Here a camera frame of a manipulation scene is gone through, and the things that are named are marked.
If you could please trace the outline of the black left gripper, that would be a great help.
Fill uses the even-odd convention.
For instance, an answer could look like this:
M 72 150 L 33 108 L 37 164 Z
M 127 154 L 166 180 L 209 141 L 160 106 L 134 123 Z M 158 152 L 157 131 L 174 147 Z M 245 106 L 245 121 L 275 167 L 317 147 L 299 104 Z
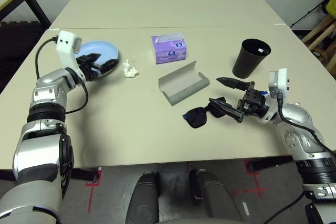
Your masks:
M 88 54 L 78 57 L 78 66 L 85 75 L 87 81 L 93 81 L 100 77 L 101 73 L 108 73 L 117 65 L 117 59 L 110 59 L 102 65 L 98 65 L 95 61 L 100 54 Z

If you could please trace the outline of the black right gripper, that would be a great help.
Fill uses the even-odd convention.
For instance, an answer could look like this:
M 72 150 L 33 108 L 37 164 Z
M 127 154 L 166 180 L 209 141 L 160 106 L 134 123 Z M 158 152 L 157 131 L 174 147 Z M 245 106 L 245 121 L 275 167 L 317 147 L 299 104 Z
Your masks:
M 268 106 L 265 105 L 266 98 L 262 91 L 254 89 L 255 83 L 253 81 L 243 82 L 227 77 L 219 77 L 216 80 L 226 87 L 245 91 L 243 98 L 238 100 L 237 109 L 220 99 L 209 98 L 209 102 L 216 109 L 230 116 L 236 122 L 243 121 L 243 113 L 245 115 L 264 116 L 268 111 Z

